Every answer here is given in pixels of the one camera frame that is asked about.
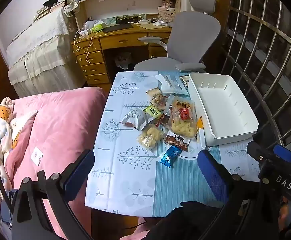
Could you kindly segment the white plastic storage bin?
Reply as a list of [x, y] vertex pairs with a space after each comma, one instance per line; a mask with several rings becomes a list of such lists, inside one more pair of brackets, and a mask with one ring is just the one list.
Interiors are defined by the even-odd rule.
[[188, 93], [202, 119], [207, 146], [243, 141], [256, 134], [259, 122], [231, 76], [190, 73]]

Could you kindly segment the brown red snack packet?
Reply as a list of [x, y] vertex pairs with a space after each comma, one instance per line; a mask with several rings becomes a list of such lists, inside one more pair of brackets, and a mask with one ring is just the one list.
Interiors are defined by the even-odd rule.
[[164, 139], [164, 142], [170, 146], [175, 146], [182, 151], [188, 152], [190, 139], [184, 138], [180, 135], [177, 135], [169, 131]]

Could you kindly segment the blue foil snack packet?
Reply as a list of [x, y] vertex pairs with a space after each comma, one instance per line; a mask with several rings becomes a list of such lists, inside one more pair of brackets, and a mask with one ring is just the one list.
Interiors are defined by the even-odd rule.
[[176, 146], [170, 146], [157, 157], [157, 162], [168, 168], [172, 168], [174, 160], [181, 154], [182, 150]]

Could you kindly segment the orange white snack stick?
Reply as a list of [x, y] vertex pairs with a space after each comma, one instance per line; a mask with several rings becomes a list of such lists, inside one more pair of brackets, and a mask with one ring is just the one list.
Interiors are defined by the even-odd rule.
[[201, 146], [203, 150], [206, 149], [206, 140], [205, 140], [205, 132], [203, 127], [202, 117], [199, 117], [197, 120], [197, 143]]

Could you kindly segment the orange label clear snack bag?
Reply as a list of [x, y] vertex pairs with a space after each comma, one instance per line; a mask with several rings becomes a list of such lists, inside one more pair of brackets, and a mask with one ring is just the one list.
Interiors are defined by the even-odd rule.
[[197, 117], [194, 102], [171, 94], [167, 101], [170, 130], [182, 137], [192, 139], [197, 133]]

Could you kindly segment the dark red small packet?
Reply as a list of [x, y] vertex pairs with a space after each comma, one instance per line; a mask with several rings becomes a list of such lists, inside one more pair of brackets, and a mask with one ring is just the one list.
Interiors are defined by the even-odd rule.
[[155, 124], [156, 127], [162, 125], [164, 127], [168, 126], [168, 122], [169, 122], [169, 116], [162, 114], [161, 117], [159, 118], [158, 122]]

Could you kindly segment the clear bag yellow puffs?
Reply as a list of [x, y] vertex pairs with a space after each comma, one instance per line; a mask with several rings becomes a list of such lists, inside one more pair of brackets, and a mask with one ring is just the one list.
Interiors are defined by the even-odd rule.
[[148, 124], [138, 136], [137, 141], [147, 150], [152, 150], [164, 135], [165, 133], [154, 124]]

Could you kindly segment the white silver snack pouch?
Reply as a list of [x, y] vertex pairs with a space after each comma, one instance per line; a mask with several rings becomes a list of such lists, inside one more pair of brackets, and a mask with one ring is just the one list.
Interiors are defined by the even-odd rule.
[[120, 123], [124, 126], [132, 127], [138, 131], [141, 131], [148, 124], [148, 117], [143, 110], [134, 108], [122, 118]]

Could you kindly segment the green small snack packet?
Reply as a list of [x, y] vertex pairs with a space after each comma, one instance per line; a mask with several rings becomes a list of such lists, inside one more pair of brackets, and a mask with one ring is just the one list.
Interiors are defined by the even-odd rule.
[[161, 111], [153, 105], [146, 107], [143, 111], [147, 118], [159, 119], [162, 116]]

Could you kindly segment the brown cracker packet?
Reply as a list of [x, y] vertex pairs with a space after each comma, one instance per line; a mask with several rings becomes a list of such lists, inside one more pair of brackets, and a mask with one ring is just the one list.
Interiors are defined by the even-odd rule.
[[150, 97], [150, 103], [153, 106], [155, 106], [160, 111], [165, 109], [167, 97], [162, 94], [161, 90], [158, 87], [150, 89], [146, 93]]

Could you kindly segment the clear white large bag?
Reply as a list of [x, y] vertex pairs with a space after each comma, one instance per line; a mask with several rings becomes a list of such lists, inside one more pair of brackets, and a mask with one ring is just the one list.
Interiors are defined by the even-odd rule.
[[154, 76], [161, 83], [161, 92], [164, 94], [179, 94], [189, 96], [189, 93], [183, 82], [171, 75], [158, 74]]

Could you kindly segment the red white small packet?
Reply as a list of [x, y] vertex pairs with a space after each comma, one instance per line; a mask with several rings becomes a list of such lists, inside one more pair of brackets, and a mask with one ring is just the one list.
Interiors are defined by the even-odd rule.
[[185, 87], [188, 87], [188, 84], [189, 84], [189, 76], [188, 75], [180, 76], [180, 80], [183, 82]]

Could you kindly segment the blue white patterned tablecloth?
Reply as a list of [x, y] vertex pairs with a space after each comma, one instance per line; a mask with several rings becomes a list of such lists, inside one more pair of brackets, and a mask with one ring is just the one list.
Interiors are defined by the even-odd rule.
[[[158, 161], [167, 145], [153, 149], [138, 142], [140, 131], [122, 124], [129, 111], [150, 105], [147, 91], [161, 86], [156, 71], [117, 73], [101, 117], [94, 144], [95, 163], [88, 175], [85, 205], [93, 209], [137, 217], [164, 217], [181, 202], [217, 206], [213, 192], [197, 165], [201, 149], [190, 141], [167, 167]], [[257, 181], [258, 163], [246, 148], [258, 121], [242, 91], [228, 75], [191, 74], [195, 101], [204, 120], [207, 150], [231, 174]]]

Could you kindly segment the pink quilt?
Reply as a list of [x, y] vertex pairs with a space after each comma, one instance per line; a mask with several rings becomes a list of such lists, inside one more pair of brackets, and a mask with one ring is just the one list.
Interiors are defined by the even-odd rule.
[[0, 229], [12, 239], [67, 239], [91, 233], [84, 181], [65, 201], [63, 171], [92, 150], [106, 98], [98, 87], [12, 100], [13, 149], [4, 163], [12, 189], [0, 179]]

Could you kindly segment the cartoon print blanket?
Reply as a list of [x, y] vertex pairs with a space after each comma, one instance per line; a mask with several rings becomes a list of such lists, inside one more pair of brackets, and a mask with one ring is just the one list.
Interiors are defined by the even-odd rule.
[[14, 103], [5, 97], [0, 103], [0, 179], [5, 191], [11, 190], [11, 181], [5, 170], [5, 161], [13, 149], [13, 130], [10, 122], [13, 119]]

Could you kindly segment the metal window railing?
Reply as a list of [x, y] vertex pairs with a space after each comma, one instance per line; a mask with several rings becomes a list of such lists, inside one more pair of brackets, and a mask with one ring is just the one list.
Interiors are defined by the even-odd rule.
[[248, 100], [255, 141], [291, 150], [291, 12], [281, 0], [229, 0], [222, 74]]

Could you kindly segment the white lace covered furniture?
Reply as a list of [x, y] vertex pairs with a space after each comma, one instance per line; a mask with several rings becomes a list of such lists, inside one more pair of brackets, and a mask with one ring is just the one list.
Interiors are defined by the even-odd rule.
[[75, 33], [74, 18], [60, 8], [14, 38], [7, 48], [8, 77], [19, 97], [84, 86], [72, 47]]

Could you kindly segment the grey office chair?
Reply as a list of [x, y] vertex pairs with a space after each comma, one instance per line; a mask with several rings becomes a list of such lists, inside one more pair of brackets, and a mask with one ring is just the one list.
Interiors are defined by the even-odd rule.
[[167, 43], [154, 36], [138, 39], [162, 46], [167, 56], [142, 61], [135, 65], [134, 71], [205, 71], [202, 57], [221, 30], [220, 22], [212, 16], [216, 0], [189, 0], [189, 3], [194, 10], [183, 11], [175, 16]]

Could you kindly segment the wooden desk with drawers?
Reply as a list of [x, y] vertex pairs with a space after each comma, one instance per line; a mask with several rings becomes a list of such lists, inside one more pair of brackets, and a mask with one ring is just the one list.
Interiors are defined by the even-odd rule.
[[116, 59], [127, 60], [128, 70], [132, 70], [141, 61], [167, 55], [161, 46], [141, 42], [139, 38], [156, 36], [167, 42], [170, 32], [169, 27], [146, 29], [144, 25], [133, 24], [131, 29], [77, 37], [72, 48], [87, 84], [110, 86], [117, 72], [122, 70], [116, 66]]

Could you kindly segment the black keyboard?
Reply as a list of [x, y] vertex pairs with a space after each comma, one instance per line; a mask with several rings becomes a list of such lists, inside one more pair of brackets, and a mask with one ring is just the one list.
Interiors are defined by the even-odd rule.
[[103, 33], [110, 33], [113, 31], [119, 31], [119, 30], [124, 30], [124, 29], [131, 29], [133, 28], [133, 25], [131, 23], [124, 23], [124, 24], [117, 24], [113, 26], [108, 26], [103, 29]]

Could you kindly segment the green tissue pack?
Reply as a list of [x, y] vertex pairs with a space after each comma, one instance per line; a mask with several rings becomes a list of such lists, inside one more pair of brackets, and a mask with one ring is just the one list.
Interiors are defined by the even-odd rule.
[[102, 31], [105, 27], [106, 27], [105, 22], [103, 22], [103, 21], [99, 21], [99, 22], [97, 22], [97, 23], [94, 24], [94, 26], [93, 26], [93, 28], [92, 28], [92, 31], [93, 31], [94, 33], [97, 33], [97, 32], [99, 32], [99, 31]]

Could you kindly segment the doll figure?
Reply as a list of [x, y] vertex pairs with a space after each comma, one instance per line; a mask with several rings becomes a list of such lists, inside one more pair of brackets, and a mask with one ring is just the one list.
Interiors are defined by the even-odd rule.
[[163, 22], [171, 23], [175, 18], [176, 0], [162, 0], [158, 7], [158, 19]]

